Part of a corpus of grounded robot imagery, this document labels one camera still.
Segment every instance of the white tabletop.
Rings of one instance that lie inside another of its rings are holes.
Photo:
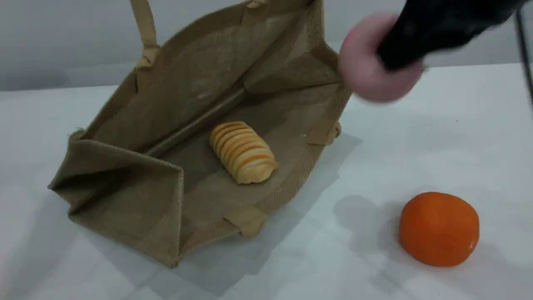
[[[68,135],[114,88],[0,93],[1,299],[533,298],[533,112],[519,65],[434,68],[391,106],[352,99],[343,134],[260,236],[174,270],[71,223],[46,189]],[[478,211],[463,265],[428,267],[398,246],[402,205],[423,191]]]

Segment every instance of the orange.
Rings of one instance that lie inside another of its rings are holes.
[[[436,192],[411,199],[400,218],[400,244],[422,263],[451,267],[464,262],[479,240],[479,218],[463,199]]]

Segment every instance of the bag handle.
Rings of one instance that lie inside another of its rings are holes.
[[[135,66],[137,92],[146,89],[163,68],[163,53],[157,44],[156,26],[148,0],[130,0],[141,34],[142,56]]]

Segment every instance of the burlap tote bag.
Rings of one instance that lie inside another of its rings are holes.
[[[163,47],[148,1],[131,4],[142,59],[71,135],[50,189],[72,221],[176,267],[200,246],[257,235],[340,134],[350,93],[324,42],[322,0],[242,2]],[[268,180],[239,185],[223,167],[209,135],[228,121],[270,146],[279,167]]]

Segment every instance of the bread roll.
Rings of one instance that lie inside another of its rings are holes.
[[[269,145],[244,122],[218,125],[209,143],[238,184],[263,182],[278,167]]]

